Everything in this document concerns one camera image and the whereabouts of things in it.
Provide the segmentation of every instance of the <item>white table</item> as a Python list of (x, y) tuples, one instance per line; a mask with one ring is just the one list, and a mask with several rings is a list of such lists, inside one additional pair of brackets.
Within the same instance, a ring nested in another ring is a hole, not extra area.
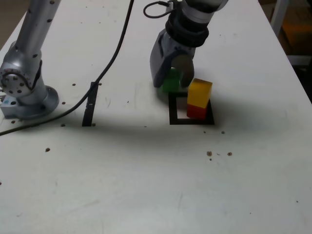
[[(54, 114), (110, 60), (128, 2), (62, 1), (42, 48), (45, 83), (66, 102)], [(169, 125), (149, 67), (166, 18), (145, 18), (147, 2), (98, 89), (95, 127), (81, 127), (84, 103), (0, 138), (0, 233), (310, 234), (312, 107), (257, 0), (230, 0), (195, 54), (215, 126)]]

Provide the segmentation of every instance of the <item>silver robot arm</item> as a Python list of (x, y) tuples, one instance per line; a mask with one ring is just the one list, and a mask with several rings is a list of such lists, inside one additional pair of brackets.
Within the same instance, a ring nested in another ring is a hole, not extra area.
[(60, 0), (31, 0), (17, 41), (0, 67), (0, 86), (7, 94), (0, 106), (6, 118), (32, 119), (51, 113), (57, 92), (43, 83), (41, 47)]

